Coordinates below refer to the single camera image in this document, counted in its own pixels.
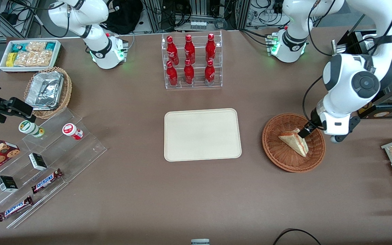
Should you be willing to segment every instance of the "clear acrylic bottle rack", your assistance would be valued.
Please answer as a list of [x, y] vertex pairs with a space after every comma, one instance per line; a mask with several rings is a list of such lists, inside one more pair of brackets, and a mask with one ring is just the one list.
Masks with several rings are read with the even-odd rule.
[[[79, 141], [62, 134], [61, 129], [67, 123], [75, 124], [83, 131], [83, 137]], [[41, 127], [45, 129], [44, 135], [40, 138], [25, 136], [17, 143], [20, 154], [0, 167], [0, 175], [13, 177], [18, 187], [13, 193], [0, 189], [0, 212], [6, 211], [28, 196], [32, 197], [34, 203], [0, 222], [7, 228], [17, 227], [107, 150], [84, 126], [81, 118], [68, 108], [52, 116]], [[32, 152], [42, 155], [48, 166], [45, 171], [33, 168], [28, 157]], [[33, 194], [31, 187], [57, 169], [64, 175]]]
[[[205, 84], [205, 67], [207, 67], [207, 61], [205, 60], [205, 46], [208, 41], [208, 34], [214, 34], [214, 42], [216, 43], [216, 58], [214, 59], [214, 69], [216, 72], [214, 73], [214, 84], [211, 86], [207, 86]], [[196, 50], [196, 62], [193, 64], [193, 68], [195, 71], [195, 81], [193, 85], [188, 85], [185, 82], [184, 77], [184, 61], [185, 61], [185, 35], [188, 33], [169, 33], [162, 35], [161, 42], [161, 51], [163, 56], [163, 69], [164, 69], [164, 81], [166, 89], [170, 88], [212, 88], [212, 87], [222, 87], [223, 85], [223, 76], [222, 76], [222, 66], [223, 66], [223, 56], [222, 56], [222, 32], [221, 31], [202, 31], [202, 32], [191, 32], [192, 41], [195, 45]], [[178, 57], [179, 57], [179, 65], [175, 66], [176, 72], [178, 73], [178, 85], [176, 87], [170, 86], [167, 77], [167, 66], [166, 62], [168, 61], [167, 56], [167, 41], [166, 37], [172, 36], [173, 42], [178, 49]]]

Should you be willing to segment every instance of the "red bottle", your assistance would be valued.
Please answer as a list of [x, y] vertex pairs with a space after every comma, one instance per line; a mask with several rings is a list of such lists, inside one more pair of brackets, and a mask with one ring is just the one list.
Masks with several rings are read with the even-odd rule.
[[185, 74], [185, 82], [188, 85], [193, 85], [195, 81], [195, 70], [193, 69], [192, 63], [189, 59], [185, 60], [184, 74]]
[[205, 84], [211, 86], [214, 84], [214, 73], [215, 69], [213, 67], [213, 60], [207, 62], [207, 67], [205, 67]]
[[178, 49], [173, 43], [173, 38], [171, 36], [167, 37], [167, 56], [169, 60], [173, 62], [173, 65], [179, 64]]
[[205, 59], [207, 62], [216, 57], [216, 43], [214, 43], [214, 34], [208, 34], [207, 46], [205, 46]]
[[178, 85], [178, 74], [176, 73], [176, 69], [173, 67], [173, 63], [171, 61], [167, 61], [167, 77], [169, 80], [169, 84], [172, 87], [176, 87]]
[[192, 64], [196, 62], [195, 45], [192, 42], [192, 36], [190, 34], [185, 35], [185, 58], [189, 59]]

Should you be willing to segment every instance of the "brown wicker basket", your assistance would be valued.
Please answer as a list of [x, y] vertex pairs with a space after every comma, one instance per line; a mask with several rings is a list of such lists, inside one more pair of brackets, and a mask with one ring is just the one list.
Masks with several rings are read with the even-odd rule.
[[[69, 100], [70, 100], [70, 94], [72, 93], [72, 81], [70, 80], [70, 77], [67, 75], [66, 71], [64, 71], [63, 69], [59, 67], [53, 67], [50, 69], [39, 71], [38, 73], [52, 72], [52, 71], [58, 71], [64, 75], [63, 88], [61, 90], [61, 96], [60, 96], [60, 105], [57, 109], [53, 111], [33, 111], [33, 115], [42, 119], [48, 119], [52, 117], [55, 113], [57, 113], [59, 110], [67, 107], [67, 104], [69, 104]], [[32, 81], [33, 81], [33, 77], [30, 79], [30, 82], [28, 83], [27, 88], [23, 93], [24, 100], [27, 99], [27, 95], [28, 92], [30, 91], [30, 86]]]
[[271, 118], [263, 130], [263, 147], [267, 156], [278, 167], [294, 173], [308, 172], [318, 166], [325, 156], [326, 145], [320, 130], [314, 130], [305, 138], [309, 152], [306, 157], [297, 154], [278, 136], [285, 131], [302, 129], [307, 123], [304, 116], [283, 113]]

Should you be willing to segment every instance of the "bread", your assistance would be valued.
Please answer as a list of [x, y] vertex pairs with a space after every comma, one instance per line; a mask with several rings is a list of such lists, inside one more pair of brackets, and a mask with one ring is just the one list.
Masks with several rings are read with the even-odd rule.
[[298, 135], [299, 132], [299, 129], [282, 132], [278, 137], [299, 155], [306, 157], [306, 154], [308, 153], [308, 145], [305, 139]]

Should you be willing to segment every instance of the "table surface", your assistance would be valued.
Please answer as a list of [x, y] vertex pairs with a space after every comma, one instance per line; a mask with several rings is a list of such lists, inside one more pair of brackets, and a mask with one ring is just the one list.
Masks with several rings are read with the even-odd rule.
[[[313, 38], [329, 51], [346, 30], [316, 28]], [[165, 89], [160, 34], [136, 36], [128, 61], [111, 70], [92, 62], [81, 39], [61, 39], [69, 108], [109, 150], [19, 227], [0, 223], [0, 244], [271, 244], [286, 228], [322, 244], [392, 244], [392, 169], [380, 148], [392, 142], [392, 119], [364, 120], [341, 144], [326, 136], [325, 158], [311, 172], [279, 169], [263, 151], [263, 127], [279, 113], [301, 114], [329, 57], [309, 45], [285, 64], [241, 32], [222, 33], [224, 86], [193, 91]], [[0, 97], [23, 98], [30, 77], [1, 72]], [[325, 93], [317, 84], [307, 110]], [[238, 112], [241, 157], [166, 161], [165, 114], [217, 108]], [[0, 140], [20, 141], [19, 122], [0, 124]], [[302, 234], [278, 244], [297, 241], [313, 244]]]

